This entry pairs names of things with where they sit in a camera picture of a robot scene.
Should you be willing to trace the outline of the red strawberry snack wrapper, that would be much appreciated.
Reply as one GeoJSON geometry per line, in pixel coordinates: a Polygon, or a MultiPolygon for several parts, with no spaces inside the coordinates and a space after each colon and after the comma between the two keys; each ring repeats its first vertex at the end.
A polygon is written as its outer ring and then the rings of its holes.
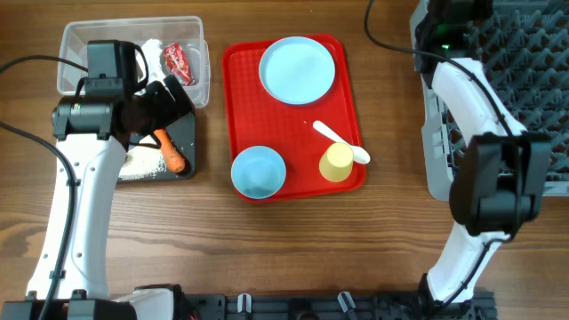
{"type": "Polygon", "coordinates": [[[183,85],[191,85],[194,77],[186,54],[180,43],[174,43],[164,48],[165,64],[183,85]]]}

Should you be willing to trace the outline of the white plastic spoon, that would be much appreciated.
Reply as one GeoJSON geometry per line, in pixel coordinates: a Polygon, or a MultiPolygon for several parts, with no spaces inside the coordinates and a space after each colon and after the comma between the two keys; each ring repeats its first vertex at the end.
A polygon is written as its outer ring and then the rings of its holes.
{"type": "Polygon", "coordinates": [[[317,132],[320,132],[322,135],[324,135],[328,139],[330,139],[334,142],[343,143],[343,144],[348,145],[354,154],[354,161],[356,163],[358,163],[358,164],[369,164],[370,163],[371,156],[365,149],[363,149],[362,147],[352,145],[352,144],[346,142],[338,133],[336,133],[334,130],[332,130],[330,127],[328,127],[323,122],[316,120],[313,122],[312,127],[317,132]]]}

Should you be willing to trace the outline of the light blue plate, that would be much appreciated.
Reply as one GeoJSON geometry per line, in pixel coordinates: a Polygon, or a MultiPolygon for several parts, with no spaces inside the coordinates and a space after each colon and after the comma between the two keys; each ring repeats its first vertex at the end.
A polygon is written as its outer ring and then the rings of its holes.
{"type": "Polygon", "coordinates": [[[318,41],[304,36],[277,40],[262,54],[260,82],[283,103],[305,105],[322,98],[335,79],[335,62],[318,41]]]}

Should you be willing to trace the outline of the yellow plastic cup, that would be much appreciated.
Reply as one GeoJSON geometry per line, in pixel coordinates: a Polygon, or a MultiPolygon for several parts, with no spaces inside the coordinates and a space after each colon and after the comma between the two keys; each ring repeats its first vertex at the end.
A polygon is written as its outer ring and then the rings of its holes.
{"type": "Polygon", "coordinates": [[[351,147],[342,142],[334,142],[319,161],[321,175],[330,182],[342,182],[352,172],[354,153],[351,147]]]}

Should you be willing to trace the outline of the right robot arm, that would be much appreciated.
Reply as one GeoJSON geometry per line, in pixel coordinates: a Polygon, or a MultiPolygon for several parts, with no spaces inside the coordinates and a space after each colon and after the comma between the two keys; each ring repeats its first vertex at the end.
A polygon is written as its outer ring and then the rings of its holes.
{"type": "Polygon", "coordinates": [[[467,146],[449,192],[451,234],[421,280],[431,316],[459,315],[493,254],[537,217],[550,142],[505,109],[482,62],[467,56],[460,28],[422,22],[415,36],[423,53],[417,69],[448,107],[467,146]]]}

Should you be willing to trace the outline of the orange carrot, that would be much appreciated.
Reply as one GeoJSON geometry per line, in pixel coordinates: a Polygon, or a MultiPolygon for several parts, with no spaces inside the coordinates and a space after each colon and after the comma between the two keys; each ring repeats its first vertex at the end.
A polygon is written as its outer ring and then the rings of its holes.
{"type": "Polygon", "coordinates": [[[161,152],[163,154],[166,167],[174,173],[181,173],[186,169],[186,160],[181,153],[172,144],[172,141],[165,129],[157,129],[154,131],[161,144],[161,152]]]}

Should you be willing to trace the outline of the white rice pile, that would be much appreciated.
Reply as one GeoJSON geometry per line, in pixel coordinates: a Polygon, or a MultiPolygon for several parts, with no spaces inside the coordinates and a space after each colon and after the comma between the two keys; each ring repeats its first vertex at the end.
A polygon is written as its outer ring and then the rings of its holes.
{"type": "Polygon", "coordinates": [[[168,172],[160,149],[131,147],[119,173],[121,181],[154,179],[159,173],[168,172]]]}

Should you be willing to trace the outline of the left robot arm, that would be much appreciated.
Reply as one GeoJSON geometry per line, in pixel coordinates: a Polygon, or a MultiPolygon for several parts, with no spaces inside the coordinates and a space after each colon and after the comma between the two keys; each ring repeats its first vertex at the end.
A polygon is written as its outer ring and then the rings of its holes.
{"type": "Polygon", "coordinates": [[[148,85],[87,78],[52,112],[57,157],[48,228],[24,300],[3,319],[183,319],[190,304],[177,284],[108,296],[106,246],[113,195],[132,134],[148,135],[193,112],[174,76],[148,85]]]}

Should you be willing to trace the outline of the light blue bowl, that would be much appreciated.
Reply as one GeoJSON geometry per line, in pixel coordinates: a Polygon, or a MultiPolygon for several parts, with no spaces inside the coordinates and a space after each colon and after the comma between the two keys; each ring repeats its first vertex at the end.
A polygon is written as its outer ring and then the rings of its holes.
{"type": "Polygon", "coordinates": [[[235,189],[253,200],[275,195],[285,184],[286,174],[284,159],[266,146],[244,149],[236,156],[230,170],[235,189]]]}

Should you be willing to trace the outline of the white tissue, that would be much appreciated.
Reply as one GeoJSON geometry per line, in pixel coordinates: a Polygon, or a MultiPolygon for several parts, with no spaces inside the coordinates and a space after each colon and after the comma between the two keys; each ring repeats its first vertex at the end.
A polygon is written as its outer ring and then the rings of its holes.
{"type": "Polygon", "coordinates": [[[148,76],[148,84],[158,81],[161,84],[164,83],[165,73],[161,64],[162,49],[160,46],[162,42],[158,39],[151,38],[145,44],[142,45],[141,49],[144,53],[147,63],[144,63],[143,58],[139,52],[136,52],[136,61],[138,68],[141,72],[139,75],[139,80],[143,80],[148,76]]]}

